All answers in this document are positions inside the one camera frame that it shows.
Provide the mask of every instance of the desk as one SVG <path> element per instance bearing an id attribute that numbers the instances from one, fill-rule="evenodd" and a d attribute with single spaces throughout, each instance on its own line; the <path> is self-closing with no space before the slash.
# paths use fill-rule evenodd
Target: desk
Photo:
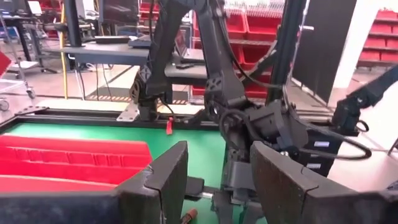
<path id="1" fill-rule="evenodd" d="M 73 54 L 76 60 L 82 63 L 115 65 L 143 65 L 147 61 L 149 52 L 147 49 L 133 49 L 127 44 L 97 44 L 95 42 L 85 43 L 82 47 L 64 47 L 51 51 Z"/>

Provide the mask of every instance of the metal bracket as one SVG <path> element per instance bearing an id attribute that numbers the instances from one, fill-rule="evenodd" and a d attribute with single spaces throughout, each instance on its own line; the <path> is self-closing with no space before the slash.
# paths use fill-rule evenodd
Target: metal bracket
<path id="1" fill-rule="evenodd" d="M 118 116 L 116 121 L 133 122 L 139 115 L 138 105 L 130 102 L 126 109 Z"/>
<path id="2" fill-rule="evenodd" d="M 38 111 L 43 111 L 43 110 L 47 110 L 48 106 L 28 106 L 26 108 L 24 108 L 23 110 L 18 111 L 17 113 L 15 113 L 15 115 L 27 115 L 27 114 L 31 114 L 31 113 L 35 113 Z"/>

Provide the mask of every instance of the table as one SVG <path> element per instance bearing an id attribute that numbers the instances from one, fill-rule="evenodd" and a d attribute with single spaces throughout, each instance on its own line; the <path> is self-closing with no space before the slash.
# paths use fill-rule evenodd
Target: table
<path id="1" fill-rule="evenodd" d="M 115 65 L 143 65 L 147 61 L 149 50 L 133 49 L 128 44 L 97 44 L 89 42 L 82 47 L 64 47 L 45 51 L 73 54 L 81 63 L 102 63 Z"/>
<path id="2" fill-rule="evenodd" d="M 110 139 L 145 141 L 155 159 L 180 140 L 188 141 L 188 174 L 204 178 L 210 187 L 219 187 L 224 159 L 225 143 L 217 131 L 174 130 L 173 135 L 164 129 L 85 126 L 70 124 L 21 123 L 5 131 L 17 136 L 72 139 Z M 184 201 L 182 213 L 195 207 L 198 217 L 195 223 L 218 223 L 216 213 L 210 211 L 211 200 Z M 241 207 L 234 210 L 234 220 L 239 220 Z"/>

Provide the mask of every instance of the red tag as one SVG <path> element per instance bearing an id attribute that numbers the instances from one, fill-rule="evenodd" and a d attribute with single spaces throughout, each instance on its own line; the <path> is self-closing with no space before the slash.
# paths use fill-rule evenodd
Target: red tag
<path id="1" fill-rule="evenodd" d="M 167 135 L 173 134 L 172 125 L 173 125 L 173 118 L 169 118 L 169 120 L 167 121 L 167 124 L 166 124 L 166 134 Z"/>

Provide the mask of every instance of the computer monitor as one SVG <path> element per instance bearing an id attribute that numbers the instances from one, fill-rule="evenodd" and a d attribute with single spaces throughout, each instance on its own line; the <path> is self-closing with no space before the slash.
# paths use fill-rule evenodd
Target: computer monitor
<path id="1" fill-rule="evenodd" d="M 0 12 L 2 14 L 27 14 L 28 6 L 26 0 L 0 0 Z"/>
<path id="2" fill-rule="evenodd" d="M 107 24 L 137 24 L 138 0 L 99 0 L 99 21 Z"/>

